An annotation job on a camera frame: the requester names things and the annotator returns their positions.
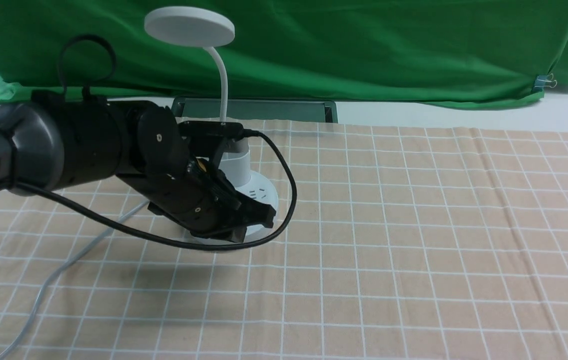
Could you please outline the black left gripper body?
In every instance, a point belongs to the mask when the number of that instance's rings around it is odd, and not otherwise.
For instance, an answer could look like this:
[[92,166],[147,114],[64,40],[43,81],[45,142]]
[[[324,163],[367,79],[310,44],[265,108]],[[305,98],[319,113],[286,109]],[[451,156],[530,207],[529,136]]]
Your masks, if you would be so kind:
[[151,212],[198,239],[226,231],[224,200],[239,193],[219,168],[189,150],[140,150],[116,176],[149,200]]

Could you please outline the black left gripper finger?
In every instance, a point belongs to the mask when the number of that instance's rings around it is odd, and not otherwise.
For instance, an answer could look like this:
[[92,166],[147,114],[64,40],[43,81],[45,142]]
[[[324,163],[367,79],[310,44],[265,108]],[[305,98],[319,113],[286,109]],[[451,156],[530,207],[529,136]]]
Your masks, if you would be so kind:
[[247,227],[236,227],[214,235],[216,244],[243,244]]
[[243,193],[232,193],[224,200],[224,230],[240,236],[256,236],[274,227],[276,210]]

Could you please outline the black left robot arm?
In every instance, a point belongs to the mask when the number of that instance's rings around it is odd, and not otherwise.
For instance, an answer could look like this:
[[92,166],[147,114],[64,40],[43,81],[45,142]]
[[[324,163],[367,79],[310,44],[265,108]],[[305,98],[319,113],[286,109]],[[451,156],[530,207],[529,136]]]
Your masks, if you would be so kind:
[[242,243],[250,226],[272,228],[276,206],[241,193],[219,168],[240,123],[182,121],[151,101],[66,101],[38,91],[0,105],[0,183],[59,191],[117,177],[149,210],[192,235]]

